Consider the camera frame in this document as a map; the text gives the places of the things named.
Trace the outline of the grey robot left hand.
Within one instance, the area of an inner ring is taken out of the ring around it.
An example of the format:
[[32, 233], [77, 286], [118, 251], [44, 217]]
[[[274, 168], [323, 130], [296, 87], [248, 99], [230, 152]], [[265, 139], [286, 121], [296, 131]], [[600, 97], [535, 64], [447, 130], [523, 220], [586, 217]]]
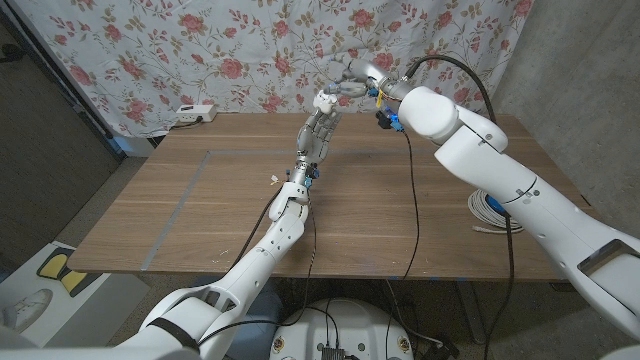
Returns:
[[318, 166], [326, 159], [329, 142], [343, 114], [331, 111], [329, 114], [316, 109], [300, 128], [296, 140], [296, 163], [289, 181], [304, 185], [307, 178], [319, 175]]

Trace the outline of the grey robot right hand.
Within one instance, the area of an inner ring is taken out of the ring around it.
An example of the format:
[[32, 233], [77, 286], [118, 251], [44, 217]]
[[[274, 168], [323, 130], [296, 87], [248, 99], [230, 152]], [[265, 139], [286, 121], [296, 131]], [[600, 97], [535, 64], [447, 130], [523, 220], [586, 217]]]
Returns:
[[340, 61], [340, 64], [344, 66], [341, 76], [323, 88], [325, 94], [359, 98], [376, 89], [383, 97], [402, 101], [414, 89], [370, 61], [352, 59], [346, 63]]

